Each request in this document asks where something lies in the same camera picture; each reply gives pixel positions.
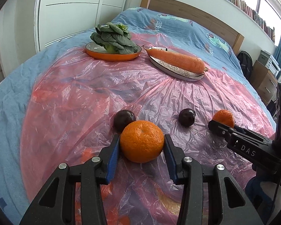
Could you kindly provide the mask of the right gloved hand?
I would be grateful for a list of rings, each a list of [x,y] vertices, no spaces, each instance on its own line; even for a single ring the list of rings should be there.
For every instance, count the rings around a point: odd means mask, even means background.
[[[245,187],[245,193],[256,208],[257,213],[267,221],[274,218],[281,210],[281,184],[274,201],[276,188],[276,183],[263,181],[256,176],[251,178]]]

